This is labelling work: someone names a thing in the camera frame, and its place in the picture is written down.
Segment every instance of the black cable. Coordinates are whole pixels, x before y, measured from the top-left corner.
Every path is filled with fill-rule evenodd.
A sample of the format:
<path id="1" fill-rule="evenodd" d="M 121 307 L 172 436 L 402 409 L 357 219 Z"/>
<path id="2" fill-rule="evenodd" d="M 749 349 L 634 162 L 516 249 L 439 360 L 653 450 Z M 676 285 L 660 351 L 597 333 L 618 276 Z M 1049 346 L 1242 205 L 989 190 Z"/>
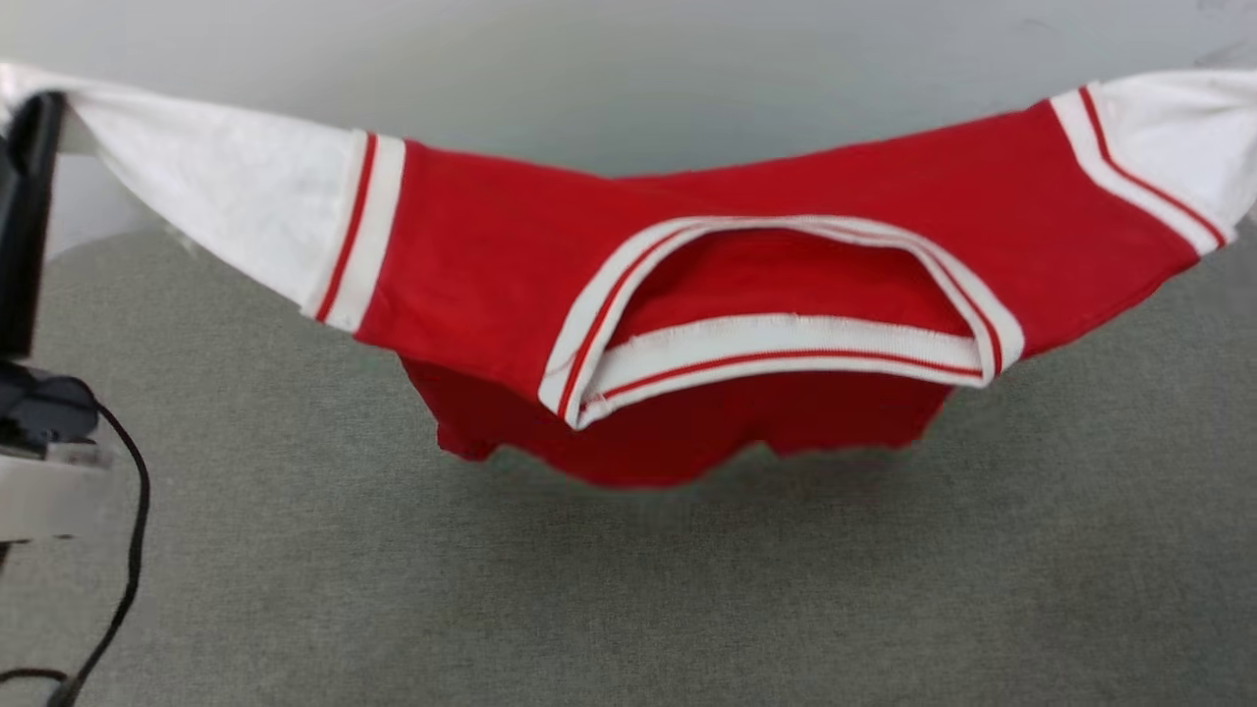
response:
<path id="1" fill-rule="evenodd" d="M 59 682 L 60 686 L 57 688 L 57 692 L 48 698 L 48 707 L 73 707 L 78 699 L 79 691 L 83 689 L 83 683 L 87 682 L 96 664 L 101 662 L 101 657 L 104 655 L 109 644 L 113 643 L 113 637 L 118 634 L 122 621 L 127 619 L 127 613 L 131 611 L 131 605 L 136 603 L 136 594 L 140 593 L 140 572 L 145 555 L 145 530 L 148 527 L 148 506 L 152 493 L 152 482 L 148 479 L 148 464 L 145 463 L 143 454 L 140 453 L 136 442 L 131 439 L 131 435 L 122 426 L 122 423 L 118 421 L 118 418 L 104 405 L 99 403 L 97 405 L 101 415 L 109 421 L 109 426 L 122 439 L 122 444 L 127 447 L 127 452 L 131 453 L 131 458 L 136 463 L 136 472 L 140 474 L 140 499 L 136 503 L 136 521 L 131 530 L 131 545 L 127 548 L 127 586 L 122 591 L 118 606 L 113 610 L 109 628 L 106 629 L 104 635 L 101 637 L 99 643 L 92 649 L 91 655 L 83 662 L 83 667 L 79 668 L 78 673 L 67 676 L 60 671 L 45 668 L 18 668 L 0 673 L 0 684 L 14 678 L 47 678 Z"/>

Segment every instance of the red stripe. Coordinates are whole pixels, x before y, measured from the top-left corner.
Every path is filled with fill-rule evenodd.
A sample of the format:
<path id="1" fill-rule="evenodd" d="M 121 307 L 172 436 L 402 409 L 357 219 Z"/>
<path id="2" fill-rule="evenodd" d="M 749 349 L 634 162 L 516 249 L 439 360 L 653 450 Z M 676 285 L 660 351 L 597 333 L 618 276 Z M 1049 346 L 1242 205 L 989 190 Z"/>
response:
<path id="1" fill-rule="evenodd" d="M 667 380 L 675 376 L 684 376 L 688 374 L 694 374 L 699 371 L 706 371 L 711 369 L 720 369 L 724 366 L 734 366 L 738 364 L 749 364 L 753 361 L 777 361 L 777 360 L 791 360 L 791 359 L 875 359 L 879 361 L 891 361 L 895 364 L 909 364 L 913 366 L 923 366 L 926 369 L 934 369 L 936 371 L 944 371 L 949 374 L 975 376 L 982 377 L 982 371 L 975 371 L 973 369 L 963 369 L 959 366 L 948 366 L 944 364 L 933 364 L 929 361 L 919 361 L 916 359 L 909 359 L 908 356 L 895 356 L 892 353 L 875 353 L 869 351 L 837 351 L 837 350 L 825 350 L 818 348 L 813 351 L 779 351 L 768 353 L 745 353 L 742 356 L 729 356 L 728 359 L 718 359 L 714 361 L 703 361 L 700 364 L 691 364 L 689 366 L 683 366 L 680 369 L 672 369 L 671 371 L 664 371 L 661 374 L 655 374 L 652 376 L 644 377 L 641 380 L 613 387 L 602 394 L 603 399 L 612 399 L 617 395 L 623 395 L 630 390 L 636 390 L 639 387 Z"/>
<path id="2" fill-rule="evenodd" d="M 869 239 L 872 239 L 872 240 L 884 240 L 884 242 L 885 240 L 890 240 L 892 243 L 900 243 L 900 244 L 910 243 L 910 242 L 905 242 L 904 239 L 896 238 L 896 237 L 886 237 L 886 235 L 880 235 L 880 234 L 870 234 L 870 233 L 865 233 L 865 231 L 861 231 L 861 230 L 847 229 L 847 228 L 842 228 L 842 226 L 826 225 L 826 226 L 822 226 L 822 228 L 825 228 L 826 230 L 835 230 L 835 231 L 847 233 L 847 234 L 851 234 L 851 235 L 859 235 L 859 237 L 869 238 Z M 642 254 L 639 255 L 628 265 L 628 268 L 620 276 L 620 278 L 616 281 L 615 286 L 612 286 L 611 292 L 602 301 L 602 307 L 598 309 L 598 313 L 595 317 L 593 323 L 591 325 L 590 330 L 586 332 L 585 341 L 581 342 L 581 347 L 577 350 L 576 357 L 574 357 L 574 360 L 572 362 L 572 367 L 569 369 L 569 372 L 568 372 L 568 376 L 567 376 L 567 382 L 563 386 L 563 395 L 559 398 L 559 405 L 558 405 L 558 415 L 559 415 L 559 418 L 562 418 L 564 420 L 567 419 L 567 413 L 568 413 L 568 410 L 569 410 L 569 408 L 572 405 L 572 396 L 576 392 L 576 381 L 581 376 L 581 369 L 585 366 L 585 361 L 590 356 L 590 350 L 593 347 L 593 340 L 597 337 L 598 330 L 602 327 L 602 325 L 606 322 L 607 317 L 611 313 L 611 303 L 616 299 L 616 297 L 618 296 L 620 291 L 623 289 L 625 282 L 634 273 L 634 270 L 636 270 L 637 267 L 641 265 L 641 263 L 644 260 L 646 260 L 646 258 L 650 257 L 651 253 L 654 253 L 655 250 L 657 250 L 659 248 L 661 248 L 662 245 L 665 245 L 670 240 L 672 240 L 676 237 L 679 237 L 681 234 L 681 231 L 684 231 L 684 230 L 685 230 L 685 228 L 678 229 L 678 230 L 667 234 L 666 237 L 664 237 L 662 239 L 660 239 L 657 243 L 655 243 L 654 245 L 651 245 L 650 248 L 647 248 L 645 252 L 642 252 Z M 705 235 L 711 235 L 714 233 L 720 233 L 720 230 L 714 230 L 714 231 L 710 231 L 710 233 L 708 233 Z M 943 263 L 940 263 L 928 249 L 923 249 L 923 252 L 924 252 L 924 255 L 928 257 L 930 259 L 930 262 L 934 263 L 943 272 L 943 274 L 947 276 L 948 281 L 957 289 L 957 292 L 959 292 L 960 296 L 964 297 L 964 301 L 969 304 L 969 307 L 974 312 L 978 313 L 978 318 L 982 321 L 983 327 L 985 327 L 987 336 L 988 336 L 988 338 L 992 342 L 992 353 L 994 356 L 994 361 L 993 361 L 994 362 L 994 372 L 998 374 L 998 372 L 1003 371 L 1003 351 L 1002 351 L 1002 346 L 1001 346 L 1001 342 L 999 342 L 999 333 L 996 331 L 994 325 L 991 323 L 991 320 L 987 317 L 985 312 L 983 312 L 983 309 L 977 306 L 977 303 L 973 301 L 973 298 L 969 297 L 969 293 L 965 292 L 965 289 L 963 287 L 960 287 L 960 284 L 955 281 L 955 277 L 952 276 L 952 272 L 948 270 L 948 268 L 945 265 L 943 265 Z M 703 362 L 703 364 L 694 364 L 691 366 L 686 366 L 686 367 L 683 367 L 683 369 L 676 369 L 674 371 L 656 374 L 654 376 L 649 376 L 646 379 L 642 379 L 640 381 L 635 381 L 635 382 L 631 382 L 631 384 L 626 384 L 626 385 L 623 385 L 621 387 L 617 387 L 613 391 L 605 394 L 605 396 L 611 396 L 611 395 L 613 395 L 616 392 L 622 392 L 625 390 L 632 390 L 632 389 L 639 387 L 641 385 L 646 385 L 646 384 L 654 382 L 656 380 L 662 380 L 662 379 L 666 379 L 666 377 L 672 376 L 672 375 L 680 375 L 680 374 L 690 372 L 690 371 L 694 371 L 694 370 L 703 370 L 705 366 L 724 366 L 724 365 L 730 365 L 730 364 L 734 364 L 734 362 L 742 362 L 744 360 L 792 359 L 792 357 L 799 357 L 799 356 L 813 355 L 813 353 L 818 355 L 818 356 L 855 356 L 855 353 L 847 353 L 847 352 L 842 352 L 842 351 L 828 352 L 828 353 L 826 353 L 826 352 L 822 351 L 820 353 L 816 353 L 816 352 L 812 352 L 812 353 L 810 353 L 810 352 L 755 353 L 755 355 L 750 355 L 749 357 L 748 356 L 742 356 L 742 357 L 734 357 L 734 359 L 720 359 L 720 360 L 708 361 L 708 362 Z M 936 370 L 940 370 L 940 371 L 962 374 L 962 375 L 974 374 L 974 371 L 972 369 L 958 369 L 958 367 L 945 366 L 945 365 L 941 365 L 941 364 L 928 364 L 928 362 L 918 361 L 918 360 L 914 360 L 914 359 L 897 357 L 897 356 L 892 356 L 892 355 L 861 353 L 860 356 L 866 357 L 866 359 L 879 359 L 879 360 L 886 360 L 886 361 L 900 361 L 900 362 L 915 364 L 915 365 L 933 367 L 933 369 L 936 369 Z M 977 371 L 977 375 L 978 375 L 978 377 L 982 377 L 982 371 Z"/>
<path id="3" fill-rule="evenodd" d="M 1095 131 L 1096 140 L 1100 142 L 1100 155 L 1104 157 L 1104 161 L 1109 162 L 1109 166 L 1112 167 L 1114 171 L 1116 171 L 1121 176 L 1138 184 L 1139 186 L 1146 189 L 1148 191 L 1151 191 L 1156 196 L 1160 196 L 1161 200 L 1166 201 L 1179 211 L 1183 211 L 1184 214 L 1190 216 L 1192 220 L 1204 226 L 1204 229 L 1208 230 L 1210 235 L 1213 235 L 1213 239 L 1218 242 L 1218 248 L 1224 247 L 1227 244 L 1227 237 L 1223 235 L 1223 233 L 1218 229 L 1218 226 L 1209 223 L 1208 219 L 1202 216 L 1199 213 L 1197 213 L 1187 204 L 1179 201 L 1178 199 L 1170 196 L 1169 194 L 1161 191 L 1160 189 L 1153 186 L 1151 184 L 1148 184 L 1146 181 L 1139 179 L 1138 176 L 1128 172 L 1121 165 L 1114 161 L 1112 153 L 1109 152 L 1109 140 L 1105 137 L 1104 125 L 1100 122 L 1100 112 L 1096 109 L 1095 99 L 1091 98 L 1091 91 L 1087 87 L 1082 87 L 1079 91 L 1079 93 L 1082 96 L 1082 104 L 1086 106 L 1087 108 L 1087 117 L 1091 120 L 1091 130 Z"/>
<path id="4" fill-rule="evenodd" d="M 371 187 L 371 165 L 375 160 L 376 135 L 368 132 L 367 147 L 362 153 L 362 172 L 358 175 L 358 192 L 353 198 L 353 211 L 349 215 L 349 226 L 344 233 L 344 240 L 341 242 L 341 254 L 336 259 L 336 269 L 332 270 L 332 281 L 327 286 L 323 303 L 318 308 L 318 315 L 314 316 L 319 322 L 327 321 L 327 315 L 332 311 L 332 304 L 336 303 L 336 296 L 341 292 L 344 265 L 348 264 L 349 254 L 353 253 L 353 242 L 358 238 L 358 224 L 362 223 L 362 209 L 367 204 L 367 190 Z"/>

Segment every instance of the white backdrop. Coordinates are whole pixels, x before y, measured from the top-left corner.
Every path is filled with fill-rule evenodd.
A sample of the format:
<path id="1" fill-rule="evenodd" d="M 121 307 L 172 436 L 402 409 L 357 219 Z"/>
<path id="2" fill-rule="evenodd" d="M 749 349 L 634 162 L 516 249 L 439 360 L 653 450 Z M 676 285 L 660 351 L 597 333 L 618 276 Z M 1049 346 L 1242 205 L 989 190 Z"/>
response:
<path id="1" fill-rule="evenodd" d="M 1257 0 L 0 0 L 0 57 L 626 174 L 1257 65 Z M 57 248 L 141 224 L 85 159 L 59 180 Z"/>

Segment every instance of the white sleeve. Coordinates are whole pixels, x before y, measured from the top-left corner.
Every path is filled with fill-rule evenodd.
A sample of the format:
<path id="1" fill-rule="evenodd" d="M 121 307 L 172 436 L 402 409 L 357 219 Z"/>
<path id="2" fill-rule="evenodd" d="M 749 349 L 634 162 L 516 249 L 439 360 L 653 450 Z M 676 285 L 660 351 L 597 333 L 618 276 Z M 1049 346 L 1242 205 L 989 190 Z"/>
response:
<path id="1" fill-rule="evenodd" d="M 28 97 L 67 94 L 65 152 L 101 161 L 229 265 L 305 304 L 338 248 L 363 136 L 305 121 L 0 63 L 0 126 Z"/>
<path id="2" fill-rule="evenodd" d="M 1185 70 L 1096 87 L 1123 161 L 1227 224 L 1257 201 L 1257 70 Z"/>

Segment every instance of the garment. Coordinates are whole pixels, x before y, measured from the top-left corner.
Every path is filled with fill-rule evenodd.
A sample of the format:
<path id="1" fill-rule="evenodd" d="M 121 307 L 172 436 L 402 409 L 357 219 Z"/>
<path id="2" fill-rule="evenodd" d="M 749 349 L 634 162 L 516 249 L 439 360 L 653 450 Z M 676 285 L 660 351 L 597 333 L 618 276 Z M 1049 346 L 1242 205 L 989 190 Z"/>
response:
<path id="1" fill-rule="evenodd" d="M 182 125 L 143 96 L 157 127 Z M 1253 72 L 1091 84 L 896 140 L 621 180 L 251 113 L 211 121 L 241 128 L 212 157 L 206 109 L 165 145 L 231 169 L 182 186 L 148 179 L 165 171 L 143 145 L 157 127 L 79 112 L 158 213 L 396 351 L 444 447 L 513 444 L 615 486 L 693 478 L 755 440 L 906 444 L 952 386 L 1134 306 L 1229 243 L 1257 199 Z M 246 208 L 225 218 L 201 190 Z"/>

